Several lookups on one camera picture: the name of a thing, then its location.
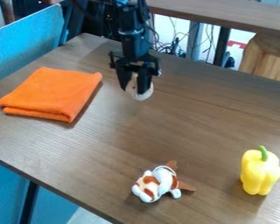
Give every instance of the folded orange cloth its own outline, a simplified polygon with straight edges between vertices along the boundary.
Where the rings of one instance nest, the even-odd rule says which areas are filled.
[[[100,73],[78,73],[41,67],[0,99],[6,114],[72,122],[98,83]]]

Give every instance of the floor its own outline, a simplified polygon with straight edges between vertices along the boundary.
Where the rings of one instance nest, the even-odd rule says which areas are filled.
[[[110,222],[79,207],[67,224],[110,224]]]

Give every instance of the table leg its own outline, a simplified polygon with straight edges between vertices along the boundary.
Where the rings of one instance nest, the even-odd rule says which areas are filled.
[[[229,35],[230,35],[230,28],[221,27],[220,34],[218,39],[218,44],[216,47],[216,53],[213,60],[213,64],[219,67],[223,67],[223,61],[225,57],[225,52],[228,47]]]
[[[25,196],[24,207],[19,222],[20,224],[31,223],[38,192],[39,192],[39,186],[34,182],[30,181],[28,191]]]
[[[189,60],[197,61],[200,56],[200,44],[203,32],[203,23],[191,21],[189,28],[189,37],[186,47],[185,57]]]

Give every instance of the background table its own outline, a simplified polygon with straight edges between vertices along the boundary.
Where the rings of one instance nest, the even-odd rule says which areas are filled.
[[[267,197],[239,182],[246,149],[264,144],[280,157],[280,83],[158,54],[154,95],[133,101],[108,65],[117,47],[81,35],[1,80],[0,97],[42,66],[104,76],[72,124],[0,109],[0,164],[113,222],[280,223],[280,180]],[[197,192],[142,203],[131,186],[170,159]]]

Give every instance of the stuffed toy dog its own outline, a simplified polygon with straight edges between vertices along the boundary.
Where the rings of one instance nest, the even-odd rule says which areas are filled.
[[[131,191],[146,203],[155,202],[166,193],[171,193],[174,199],[179,199],[180,190],[196,191],[194,187],[178,181],[175,172],[177,169],[177,162],[169,161],[166,165],[160,165],[153,171],[146,171],[132,186]]]

